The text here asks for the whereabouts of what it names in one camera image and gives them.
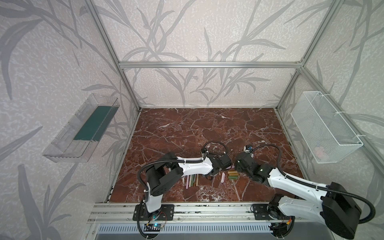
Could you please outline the light pink pen cap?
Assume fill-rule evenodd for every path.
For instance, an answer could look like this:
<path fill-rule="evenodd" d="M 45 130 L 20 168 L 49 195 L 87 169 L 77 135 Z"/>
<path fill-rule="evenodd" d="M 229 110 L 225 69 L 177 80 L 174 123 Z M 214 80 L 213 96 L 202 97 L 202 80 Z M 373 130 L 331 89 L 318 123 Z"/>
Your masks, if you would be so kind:
<path fill-rule="evenodd" d="M 225 182 L 225 179 L 226 179 L 226 174 L 225 174 L 225 173 L 222 173 L 222 176 L 221 176 L 221 183 L 224 183 L 224 182 Z"/>

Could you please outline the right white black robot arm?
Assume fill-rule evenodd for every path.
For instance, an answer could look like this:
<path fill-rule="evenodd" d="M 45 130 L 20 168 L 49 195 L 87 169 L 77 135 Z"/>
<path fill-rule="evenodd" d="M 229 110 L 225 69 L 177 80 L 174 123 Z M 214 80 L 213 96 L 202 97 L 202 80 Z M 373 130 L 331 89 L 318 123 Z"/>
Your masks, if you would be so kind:
<path fill-rule="evenodd" d="M 334 234 L 352 240 L 358 225 L 371 221 L 376 215 L 370 201 L 348 193 L 342 185 L 313 183 L 287 174 L 280 167 L 259 165 L 250 152 L 236 156 L 235 169 L 256 183 L 295 195 L 294 198 L 275 195 L 267 207 L 253 210 L 257 217 L 303 218 L 324 224 Z"/>

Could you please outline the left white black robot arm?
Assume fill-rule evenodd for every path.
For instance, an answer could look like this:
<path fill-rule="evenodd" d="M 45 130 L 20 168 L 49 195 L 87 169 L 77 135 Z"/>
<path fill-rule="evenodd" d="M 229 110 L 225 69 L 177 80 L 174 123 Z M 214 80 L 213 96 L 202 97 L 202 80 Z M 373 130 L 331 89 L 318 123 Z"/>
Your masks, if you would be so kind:
<path fill-rule="evenodd" d="M 167 153 L 159 160 L 141 167 L 137 179 L 144 186 L 144 203 L 149 214 L 157 213 L 162 206 L 163 195 L 181 178 L 192 175 L 214 177 L 232 166 L 228 154 L 203 153 L 199 158 L 182 158 Z"/>

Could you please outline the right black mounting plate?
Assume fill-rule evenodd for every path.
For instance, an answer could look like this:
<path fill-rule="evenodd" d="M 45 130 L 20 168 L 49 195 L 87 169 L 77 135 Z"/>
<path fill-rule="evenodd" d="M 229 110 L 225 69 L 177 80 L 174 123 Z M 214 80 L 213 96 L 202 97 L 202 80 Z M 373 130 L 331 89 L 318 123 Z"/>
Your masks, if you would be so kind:
<path fill-rule="evenodd" d="M 286 216 L 278 207 L 269 204 L 253 204 L 250 210 L 254 214 L 255 220 L 276 220 L 284 222 L 295 219 L 294 216 Z"/>

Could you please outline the black mounting plate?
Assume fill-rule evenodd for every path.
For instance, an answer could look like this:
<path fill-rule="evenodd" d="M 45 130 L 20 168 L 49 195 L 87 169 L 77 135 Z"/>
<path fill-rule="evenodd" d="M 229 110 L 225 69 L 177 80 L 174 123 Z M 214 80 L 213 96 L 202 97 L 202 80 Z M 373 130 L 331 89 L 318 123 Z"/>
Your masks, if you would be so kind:
<path fill-rule="evenodd" d="M 149 213 L 146 204 L 136 205 L 133 215 L 134 221 L 172 221 L 174 218 L 175 205 L 161 205 L 161 208 L 153 213 Z"/>
<path fill-rule="evenodd" d="M 276 220 L 284 222 L 295 219 L 294 216 L 286 216 L 278 207 L 269 204 L 253 204 L 250 210 L 254 214 L 255 220 Z"/>

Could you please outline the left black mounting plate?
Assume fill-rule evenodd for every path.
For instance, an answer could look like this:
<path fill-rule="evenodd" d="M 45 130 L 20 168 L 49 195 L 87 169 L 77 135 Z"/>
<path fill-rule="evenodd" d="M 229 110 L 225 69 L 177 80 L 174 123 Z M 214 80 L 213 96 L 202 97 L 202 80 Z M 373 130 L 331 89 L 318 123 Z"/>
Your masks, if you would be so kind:
<path fill-rule="evenodd" d="M 146 204 L 136 205 L 133 215 L 134 221 L 172 221 L 174 218 L 175 205 L 161 205 L 161 208 L 153 213 L 149 213 Z"/>

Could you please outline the green circuit board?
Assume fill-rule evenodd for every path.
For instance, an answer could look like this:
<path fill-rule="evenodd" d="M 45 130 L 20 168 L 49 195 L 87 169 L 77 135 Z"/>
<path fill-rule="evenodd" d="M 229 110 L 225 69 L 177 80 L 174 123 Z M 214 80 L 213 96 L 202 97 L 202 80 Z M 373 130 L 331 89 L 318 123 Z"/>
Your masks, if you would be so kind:
<path fill-rule="evenodd" d="M 165 223 L 145 224 L 146 232 L 160 232 L 165 227 Z"/>

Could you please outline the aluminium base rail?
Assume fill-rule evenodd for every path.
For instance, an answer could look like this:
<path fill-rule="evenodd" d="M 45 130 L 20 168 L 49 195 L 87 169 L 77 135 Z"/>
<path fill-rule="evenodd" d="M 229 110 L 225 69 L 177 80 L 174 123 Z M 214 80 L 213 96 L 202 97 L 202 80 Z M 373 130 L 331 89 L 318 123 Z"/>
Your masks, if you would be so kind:
<path fill-rule="evenodd" d="M 175 205 L 174 218 L 167 223 L 208 223 L 208 222 L 278 222 L 276 220 L 255 220 L 250 208 L 253 204 L 268 204 L 267 202 L 185 202 L 165 203 Z M 95 223 L 135 223 L 133 220 L 136 203 L 95 204 L 88 219 L 89 224 Z M 324 223 L 319 214 L 321 207 L 304 200 L 283 199 L 281 211 L 286 216 L 294 216 L 297 221 Z"/>

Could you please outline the clear plastic wall tray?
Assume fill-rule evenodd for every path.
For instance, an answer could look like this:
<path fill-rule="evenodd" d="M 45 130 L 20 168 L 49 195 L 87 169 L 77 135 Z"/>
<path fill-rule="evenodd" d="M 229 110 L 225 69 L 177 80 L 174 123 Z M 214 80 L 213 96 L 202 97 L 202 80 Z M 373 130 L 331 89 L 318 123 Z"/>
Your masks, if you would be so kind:
<path fill-rule="evenodd" d="M 90 94 L 43 156 L 54 163 L 87 163 L 119 107 L 117 97 Z"/>

